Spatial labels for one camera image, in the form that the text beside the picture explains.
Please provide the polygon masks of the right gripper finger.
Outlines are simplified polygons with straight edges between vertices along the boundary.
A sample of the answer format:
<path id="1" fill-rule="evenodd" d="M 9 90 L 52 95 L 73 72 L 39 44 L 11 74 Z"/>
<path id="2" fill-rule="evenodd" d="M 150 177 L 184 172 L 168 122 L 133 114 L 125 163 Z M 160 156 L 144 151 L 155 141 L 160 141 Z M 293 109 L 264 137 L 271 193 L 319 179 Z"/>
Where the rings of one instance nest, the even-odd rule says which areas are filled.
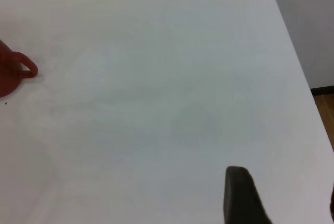
<path id="1" fill-rule="evenodd" d="M 230 224 L 271 223 L 253 177 L 244 167 L 229 166 L 225 171 L 223 216 Z"/>

